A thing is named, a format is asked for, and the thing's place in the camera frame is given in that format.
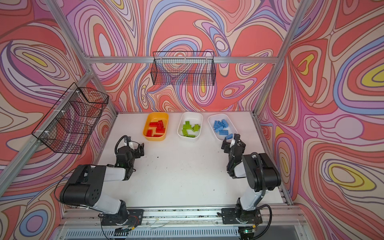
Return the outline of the red lego brick cluster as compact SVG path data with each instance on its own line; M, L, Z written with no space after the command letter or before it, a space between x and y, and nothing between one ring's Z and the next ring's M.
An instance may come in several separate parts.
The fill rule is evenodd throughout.
M153 136L153 130L151 130L151 129L147 130L146 136L152 137Z
M157 134L163 134L165 133L166 129L165 128L156 128L156 133Z

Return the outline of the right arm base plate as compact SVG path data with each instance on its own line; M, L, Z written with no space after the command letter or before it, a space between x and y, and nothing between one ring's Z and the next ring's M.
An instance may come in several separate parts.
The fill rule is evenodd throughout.
M222 218L225 225L254 224L257 226L263 223L261 213L258 210L243 211L235 208L222 208L220 212L217 212L217 215Z

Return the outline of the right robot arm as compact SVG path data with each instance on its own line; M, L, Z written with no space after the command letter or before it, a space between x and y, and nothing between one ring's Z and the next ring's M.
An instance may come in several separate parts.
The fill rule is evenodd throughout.
M222 150L229 155L227 173L233 179L246 179L249 185L234 208L223 208L218 213L225 225L261 224L263 206L260 202L281 185L281 175L269 156L255 152L245 155L245 147L246 144L237 138L222 143Z

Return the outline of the small green lego brick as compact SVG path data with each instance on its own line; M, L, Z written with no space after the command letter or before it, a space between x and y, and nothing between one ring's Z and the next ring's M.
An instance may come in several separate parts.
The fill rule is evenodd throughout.
M201 128L201 126L198 125L198 124L196 124L196 125L193 126L192 130L193 130L194 132L197 132L197 131L200 130L200 128Z

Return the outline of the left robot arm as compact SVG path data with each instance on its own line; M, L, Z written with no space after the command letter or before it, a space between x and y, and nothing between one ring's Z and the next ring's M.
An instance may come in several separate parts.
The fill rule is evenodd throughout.
M134 163L145 155L145 144L136 149L130 145L115 148L114 165L80 165L75 168L59 195L62 204L87 207L102 215L106 226L125 225L130 213L123 200L109 196L103 190L104 183L128 181L136 171Z

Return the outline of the green lego brick bottom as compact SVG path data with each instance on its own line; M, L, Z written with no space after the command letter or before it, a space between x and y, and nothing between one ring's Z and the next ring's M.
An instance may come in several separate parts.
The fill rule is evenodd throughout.
M192 128L191 125L183 125L183 130L192 130Z

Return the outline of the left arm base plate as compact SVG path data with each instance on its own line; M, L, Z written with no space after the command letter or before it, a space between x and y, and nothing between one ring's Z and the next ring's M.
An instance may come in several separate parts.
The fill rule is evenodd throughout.
M131 226L137 227L142 224L144 209L126 209L114 215L103 215L101 225L104 226Z

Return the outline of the red lego brick top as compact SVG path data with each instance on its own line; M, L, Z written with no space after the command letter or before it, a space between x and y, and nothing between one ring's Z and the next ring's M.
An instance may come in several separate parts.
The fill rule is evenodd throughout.
M159 128L159 129L164 129L164 128L165 128L165 127L164 127L164 123L163 123L162 120L158 121L158 126L157 126L157 128Z

